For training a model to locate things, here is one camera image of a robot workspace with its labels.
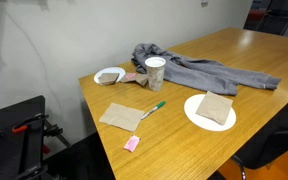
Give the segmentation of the small white paper plate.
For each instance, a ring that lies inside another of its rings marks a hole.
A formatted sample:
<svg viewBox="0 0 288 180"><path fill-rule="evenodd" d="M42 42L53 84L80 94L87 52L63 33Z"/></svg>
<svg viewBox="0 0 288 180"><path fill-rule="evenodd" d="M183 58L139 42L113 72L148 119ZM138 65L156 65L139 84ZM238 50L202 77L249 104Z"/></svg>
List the small white paper plate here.
<svg viewBox="0 0 288 180"><path fill-rule="evenodd" d="M124 77L124 75L126 74L125 70L120 68L120 67L109 67L109 68L102 69L99 72L97 72L94 76L94 81L97 84L99 84L98 78L101 76L102 73L118 73L119 77L116 80L116 82L120 81Z"/></svg>

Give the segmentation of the white paper cup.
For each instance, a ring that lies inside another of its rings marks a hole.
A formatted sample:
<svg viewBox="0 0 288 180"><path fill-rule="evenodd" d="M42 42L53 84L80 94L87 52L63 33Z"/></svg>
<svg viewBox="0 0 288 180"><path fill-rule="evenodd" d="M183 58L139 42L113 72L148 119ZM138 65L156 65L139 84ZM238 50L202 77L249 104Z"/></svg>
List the white paper cup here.
<svg viewBox="0 0 288 180"><path fill-rule="evenodd" d="M161 57L151 57L145 61L149 88L160 91L163 85L166 60Z"/></svg>

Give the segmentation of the large white paper plate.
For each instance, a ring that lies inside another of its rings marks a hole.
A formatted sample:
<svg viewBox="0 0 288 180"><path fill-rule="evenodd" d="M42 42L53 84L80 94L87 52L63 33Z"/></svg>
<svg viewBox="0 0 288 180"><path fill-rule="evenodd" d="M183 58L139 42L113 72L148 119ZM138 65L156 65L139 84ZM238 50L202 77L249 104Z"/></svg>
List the large white paper plate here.
<svg viewBox="0 0 288 180"><path fill-rule="evenodd" d="M232 128L236 123L236 113L233 108L230 108L230 112L224 125L220 125L214 120L208 119L196 113L204 97L204 94L197 94L189 97L186 100L184 103L184 112L187 118L198 127L209 131L219 132Z"/></svg>

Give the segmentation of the brown napkin on large plate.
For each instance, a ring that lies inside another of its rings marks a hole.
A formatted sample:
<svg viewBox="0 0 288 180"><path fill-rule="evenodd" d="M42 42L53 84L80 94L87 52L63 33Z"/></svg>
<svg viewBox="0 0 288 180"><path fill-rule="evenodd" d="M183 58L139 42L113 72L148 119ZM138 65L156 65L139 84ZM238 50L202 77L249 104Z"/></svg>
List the brown napkin on large plate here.
<svg viewBox="0 0 288 180"><path fill-rule="evenodd" d="M197 108L196 114L224 125L232 104L233 101L231 99L208 91Z"/></svg>

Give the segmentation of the grey sweatshirt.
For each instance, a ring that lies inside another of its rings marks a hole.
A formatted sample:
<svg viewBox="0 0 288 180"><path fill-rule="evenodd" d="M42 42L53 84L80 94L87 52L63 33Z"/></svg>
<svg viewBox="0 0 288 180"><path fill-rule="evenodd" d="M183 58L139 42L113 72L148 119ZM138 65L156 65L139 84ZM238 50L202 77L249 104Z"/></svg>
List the grey sweatshirt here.
<svg viewBox="0 0 288 180"><path fill-rule="evenodd" d="M235 96L238 85L275 90L281 81L268 74L230 68L213 60L192 59L163 50L155 44L138 44L132 55L131 61L139 73L147 73L145 61L148 58L160 57L166 60L166 81L221 95Z"/></svg>

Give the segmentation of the green capped marker pen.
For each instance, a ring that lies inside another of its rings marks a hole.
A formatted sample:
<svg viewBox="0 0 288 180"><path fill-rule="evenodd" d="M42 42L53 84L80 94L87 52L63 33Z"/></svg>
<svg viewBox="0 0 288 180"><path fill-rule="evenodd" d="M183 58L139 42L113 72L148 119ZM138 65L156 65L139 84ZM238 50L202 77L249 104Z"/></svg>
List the green capped marker pen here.
<svg viewBox="0 0 288 180"><path fill-rule="evenodd" d="M145 118L147 118L150 114L154 113L155 111L157 111L159 108L161 108L162 106L165 105L165 101L160 102L159 104L157 104L155 107L153 107L151 110L149 110L147 113L145 113L142 117L141 120L144 120Z"/></svg>

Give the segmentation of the flat brown napkin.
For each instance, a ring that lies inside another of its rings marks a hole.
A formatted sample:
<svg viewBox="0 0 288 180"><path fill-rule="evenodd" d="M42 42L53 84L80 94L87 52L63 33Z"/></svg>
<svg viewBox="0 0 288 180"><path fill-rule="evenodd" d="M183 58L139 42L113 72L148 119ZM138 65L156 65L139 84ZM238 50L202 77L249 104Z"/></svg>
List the flat brown napkin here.
<svg viewBox="0 0 288 180"><path fill-rule="evenodd" d="M101 116L100 122L134 132L143 115L144 112L142 110L111 103Z"/></svg>

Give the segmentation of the black equipment cart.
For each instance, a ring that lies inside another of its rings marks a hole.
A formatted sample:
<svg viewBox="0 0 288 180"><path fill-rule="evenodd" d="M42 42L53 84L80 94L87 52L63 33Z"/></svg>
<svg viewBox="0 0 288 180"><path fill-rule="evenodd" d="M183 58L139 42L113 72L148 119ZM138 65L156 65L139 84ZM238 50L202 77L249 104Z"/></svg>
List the black equipment cart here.
<svg viewBox="0 0 288 180"><path fill-rule="evenodd" d="M50 152L45 137L57 137L66 147L63 129L48 122L45 97L40 95L0 109L0 180L42 180Z"/></svg>

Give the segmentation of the pink packet near cup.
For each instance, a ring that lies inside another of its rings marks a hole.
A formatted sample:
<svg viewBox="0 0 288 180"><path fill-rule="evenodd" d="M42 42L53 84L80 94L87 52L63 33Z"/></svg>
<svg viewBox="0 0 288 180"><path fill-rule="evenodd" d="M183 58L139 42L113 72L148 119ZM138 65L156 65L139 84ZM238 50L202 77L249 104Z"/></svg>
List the pink packet near cup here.
<svg viewBox="0 0 288 180"><path fill-rule="evenodd" d="M129 74L126 75L126 78L127 79L131 79L131 78L133 78L135 76L136 76L136 73L129 73Z"/></svg>

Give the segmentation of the brown napkin on small plate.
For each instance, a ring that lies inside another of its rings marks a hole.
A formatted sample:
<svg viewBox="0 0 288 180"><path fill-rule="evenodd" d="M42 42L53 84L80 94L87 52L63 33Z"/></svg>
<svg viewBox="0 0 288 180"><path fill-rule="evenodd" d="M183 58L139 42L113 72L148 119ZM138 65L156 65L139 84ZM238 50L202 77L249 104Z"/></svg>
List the brown napkin on small plate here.
<svg viewBox="0 0 288 180"><path fill-rule="evenodd" d="M110 85L114 84L118 79L118 73L102 73L101 76L98 78L100 85Z"/></svg>

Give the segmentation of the black chair with orange seat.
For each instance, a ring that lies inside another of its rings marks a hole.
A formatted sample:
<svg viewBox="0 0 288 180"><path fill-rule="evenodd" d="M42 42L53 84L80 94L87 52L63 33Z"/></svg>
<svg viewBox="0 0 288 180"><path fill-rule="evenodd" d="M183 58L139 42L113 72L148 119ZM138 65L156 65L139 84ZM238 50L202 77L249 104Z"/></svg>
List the black chair with orange seat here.
<svg viewBox="0 0 288 180"><path fill-rule="evenodd" d="M247 180L245 169L258 169L288 151L288 103L232 157L239 179Z"/></svg>

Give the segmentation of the crumpled brown napkin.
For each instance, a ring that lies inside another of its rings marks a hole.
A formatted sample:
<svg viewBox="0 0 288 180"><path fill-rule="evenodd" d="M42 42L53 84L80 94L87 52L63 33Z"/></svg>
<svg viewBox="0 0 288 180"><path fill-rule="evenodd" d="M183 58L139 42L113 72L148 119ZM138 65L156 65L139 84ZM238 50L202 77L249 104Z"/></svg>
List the crumpled brown napkin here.
<svg viewBox="0 0 288 180"><path fill-rule="evenodd" d="M131 78L131 79L127 79L126 75L129 73L126 73L124 75L124 77L121 79L122 83L127 83L127 82L137 82L139 85L141 86L145 86L146 83L148 82L148 77L146 74L138 74L136 73L136 76Z"/></svg>

